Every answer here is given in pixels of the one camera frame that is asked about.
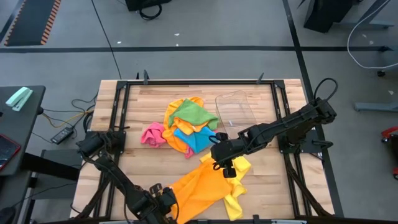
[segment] gray floor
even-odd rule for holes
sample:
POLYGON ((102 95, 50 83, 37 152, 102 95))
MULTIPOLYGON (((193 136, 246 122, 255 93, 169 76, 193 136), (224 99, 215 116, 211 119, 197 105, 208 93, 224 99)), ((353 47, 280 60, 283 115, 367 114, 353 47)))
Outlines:
MULTIPOLYGON (((12 13, 16 0, 0 2, 0 26, 12 13)), ((297 9, 299 0, 289 0, 302 46, 345 46, 348 29, 332 27, 327 34, 303 28, 307 3, 297 9)), ((358 19, 373 1, 355 6, 345 18, 358 19)), ((217 45, 293 46, 282 1, 279 0, 173 0, 164 5, 159 19, 143 21, 116 0, 95 0, 98 14, 113 47, 169 47, 217 45)), ((398 1, 392 1, 378 16, 398 24, 394 15, 398 1)), ((389 30, 360 30, 353 46, 397 45, 398 27, 389 30)), ((107 47, 105 36, 90 0, 62 1, 51 36, 38 48, 107 47)), ((361 63, 381 66, 398 62, 394 52, 354 52, 361 63)), ((331 104, 338 113, 333 124, 325 126, 331 161, 346 217, 398 220, 398 181, 391 170, 397 165, 388 148, 380 143, 380 132, 397 125, 394 113, 356 112, 355 101, 391 101, 398 93, 398 72, 386 77, 357 66, 346 52, 304 52, 312 87, 325 77, 339 81, 340 89, 331 104)), ((301 78, 294 51, 219 52, 117 52, 121 76, 135 78, 146 69, 150 78, 301 78)), ((72 109, 74 98, 91 99, 103 79, 117 79, 111 53, 0 54, 0 85, 45 85, 43 107, 72 109)), ((320 91, 326 96, 330 86, 320 91)), ((61 119, 70 114, 49 113, 61 119)), ((49 139, 57 130, 39 116, 34 132, 49 139)), ((71 149, 79 135, 54 146, 32 136, 28 151, 71 149)), ((71 200, 37 203, 33 218, 39 222, 64 220, 71 200)))

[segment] wooden tabletop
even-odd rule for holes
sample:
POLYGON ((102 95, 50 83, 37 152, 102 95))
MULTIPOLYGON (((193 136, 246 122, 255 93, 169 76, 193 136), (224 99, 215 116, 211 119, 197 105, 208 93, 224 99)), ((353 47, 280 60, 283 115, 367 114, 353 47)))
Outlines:
MULTIPOLYGON (((299 79, 284 80, 290 110, 293 113, 306 104, 302 84, 299 79)), ((109 128, 112 104, 114 100, 117 80, 103 80, 99 88, 91 130, 106 131, 109 128)), ((177 99, 199 96, 203 98, 204 109, 216 114, 215 98, 222 94, 236 90, 246 92, 248 103, 257 123, 271 123, 276 120, 272 93, 269 85, 137 85, 132 86, 127 107, 126 147, 120 158, 120 169, 137 185, 148 190, 150 186, 161 183, 170 185, 200 165, 199 158, 209 153, 210 149, 191 157, 184 158, 181 152, 164 144, 161 148, 153 149, 140 143, 143 130, 152 122, 163 123, 167 105, 177 99)), ((119 106, 123 101, 121 93, 119 106)), ((252 168, 242 179, 247 188, 247 194, 240 195, 238 201, 243 208, 243 218, 250 219, 258 214, 260 218, 293 218, 290 202, 289 187, 284 160, 280 154, 276 138, 268 144, 266 149, 245 158, 252 164, 252 168)), ((308 155, 301 155, 303 172, 308 189, 323 205, 323 208, 333 213, 333 206, 326 183, 322 163, 319 159, 308 155)), ((80 172, 76 188, 73 207, 81 211, 89 202, 98 187, 100 172, 91 164, 87 164, 80 172)), ((298 187, 298 202, 300 211, 304 214, 302 196, 298 187)), ((106 191, 100 215, 104 215, 106 191)), ((111 214, 112 220, 123 220, 124 197, 116 189, 111 214)), ((71 217, 77 215, 71 211, 71 217)), ((127 215, 135 219, 127 210, 127 215)), ((210 208, 195 218, 228 219, 224 202, 214 203, 210 208)))

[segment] clear plastic container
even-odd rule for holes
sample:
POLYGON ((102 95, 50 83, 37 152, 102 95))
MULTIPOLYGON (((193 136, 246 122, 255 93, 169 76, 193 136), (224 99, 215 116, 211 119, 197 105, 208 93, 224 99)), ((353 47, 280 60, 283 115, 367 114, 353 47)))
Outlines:
POLYGON ((217 96, 216 110, 221 128, 230 139, 237 138, 238 132, 256 124, 244 91, 217 96))

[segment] white cable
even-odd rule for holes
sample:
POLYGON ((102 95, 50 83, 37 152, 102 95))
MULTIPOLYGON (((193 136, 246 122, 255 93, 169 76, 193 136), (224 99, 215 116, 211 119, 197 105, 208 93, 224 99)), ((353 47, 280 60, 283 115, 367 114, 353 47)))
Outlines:
POLYGON ((367 69, 386 69, 386 68, 391 68, 391 67, 394 67, 394 66, 397 66, 397 65, 398 65, 398 63, 395 63, 395 64, 393 64, 393 65, 388 65, 388 66, 384 66, 384 67, 367 67, 367 66, 361 65, 361 64, 354 58, 354 56, 351 54, 351 52, 349 51, 349 40, 351 39, 351 35, 353 34, 354 30, 355 30, 363 21, 365 21, 365 20, 368 19, 369 17, 373 16, 373 14, 377 13, 378 10, 380 10, 382 7, 384 7, 384 6, 385 6, 387 3, 389 3, 389 2, 390 2, 390 0, 386 1, 386 2, 383 3, 378 9, 376 9, 374 12, 370 13, 370 15, 366 16, 366 18, 364 18, 364 19, 361 20, 359 23, 357 23, 357 24, 354 26, 354 29, 351 31, 351 33, 349 33, 348 40, 347 40, 347 51, 348 51, 348 53, 349 53, 349 56, 351 56, 351 57, 353 58, 353 60, 354 60, 360 67, 367 68, 367 69))

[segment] blue cloth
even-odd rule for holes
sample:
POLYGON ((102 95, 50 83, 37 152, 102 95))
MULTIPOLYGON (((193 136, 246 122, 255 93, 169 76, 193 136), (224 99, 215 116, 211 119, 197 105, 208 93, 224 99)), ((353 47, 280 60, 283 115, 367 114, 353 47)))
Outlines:
POLYGON ((189 145, 194 153, 199 153, 213 143, 209 140, 209 136, 216 135, 207 126, 203 127, 199 132, 193 132, 190 135, 184 134, 178 128, 174 131, 174 135, 189 145))

